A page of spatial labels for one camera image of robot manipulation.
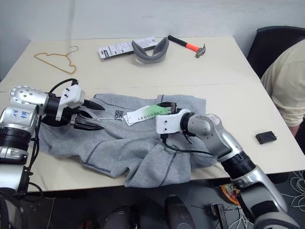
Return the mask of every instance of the white table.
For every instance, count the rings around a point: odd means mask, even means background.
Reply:
[[[133,55],[99,58],[98,47],[127,40],[130,39],[31,42],[0,83],[0,109],[8,104],[7,91],[17,84],[49,91],[56,83],[71,78],[33,56],[40,52],[66,54],[67,46],[77,45],[80,49],[69,56],[77,66],[72,77],[79,79],[88,99],[95,93],[142,98],[189,94],[205,98],[207,112],[220,116],[225,128],[264,172],[305,169],[300,147],[232,37],[185,38],[193,44],[205,43],[207,52],[199,59],[175,43],[170,43],[166,58],[157,64],[141,64]],[[255,135],[269,130],[278,140],[260,145]],[[109,178],[83,167],[75,158],[59,159],[44,152],[40,152],[33,172],[31,181],[46,191],[124,184],[124,176]],[[192,179],[221,177],[228,174],[220,164],[192,173]]]

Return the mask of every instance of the gray sweatshirt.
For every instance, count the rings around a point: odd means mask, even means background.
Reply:
[[[216,160],[201,153],[181,153],[164,146],[155,130],[155,118],[128,126],[120,120],[126,112],[161,102],[175,102],[177,107],[195,114],[205,114],[205,99],[186,95],[159,95],[156,99],[141,99],[117,94],[96,94],[92,101],[105,111],[82,107],[93,118],[117,118],[95,121],[105,129],[84,131],[70,125],[41,125],[41,149],[58,157],[77,156],[80,162],[107,176],[126,173],[126,187],[158,187],[188,182],[191,169],[209,167]],[[167,144],[179,149],[207,151],[197,137],[188,143],[181,133],[170,134]]]

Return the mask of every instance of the green tag label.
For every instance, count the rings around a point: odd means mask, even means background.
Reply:
[[[131,123],[141,122],[150,118],[154,118],[157,115],[165,115],[168,113],[169,110],[167,109],[167,107],[152,105],[144,109],[139,109],[133,112],[127,112],[127,119],[128,122],[131,124]]]

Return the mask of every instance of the beige shirt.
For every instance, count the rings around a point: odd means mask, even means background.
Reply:
[[[305,115],[305,40],[283,52],[261,81],[287,125],[301,124]]]

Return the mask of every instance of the copper wire hanger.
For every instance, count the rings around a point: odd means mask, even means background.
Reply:
[[[74,64],[72,64],[72,61],[69,59],[68,55],[71,54],[72,52],[78,51],[78,50],[79,50],[79,47],[78,47],[78,46],[70,46],[70,48],[77,48],[77,50],[71,51],[71,52],[69,52],[69,53],[66,54],[66,55],[64,55],[64,54],[58,54],[58,53],[47,54],[46,52],[41,52],[41,53],[38,53],[38,54],[34,55],[34,57],[35,57],[36,59],[38,59],[38,60],[44,62],[44,63],[47,63],[48,65],[51,65],[51,66],[54,67],[54,68],[57,68],[57,69],[59,69],[59,70],[65,72],[65,73],[67,73],[67,74],[72,75],[72,74],[74,74],[74,73],[76,72],[76,66],[75,66]],[[49,62],[47,62],[47,61],[45,61],[45,60],[43,60],[43,59],[37,57],[37,56],[42,55],[42,54],[45,54],[46,56],[52,56],[52,55],[56,55],[56,56],[65,56],[65,57],[68,59],[68,61],[69,61],[69,66],[70,66],[70,67],[73,67],[74,70],[73,70],[72,72],[68,72],[68,71],[66,71],[66,70],[64,70],[64,69],[62,69],[62,68],[60,68],[60,67],[57,67],[57,66],[54,65],[54,64],[51,64],[51,63],[49,63]]]

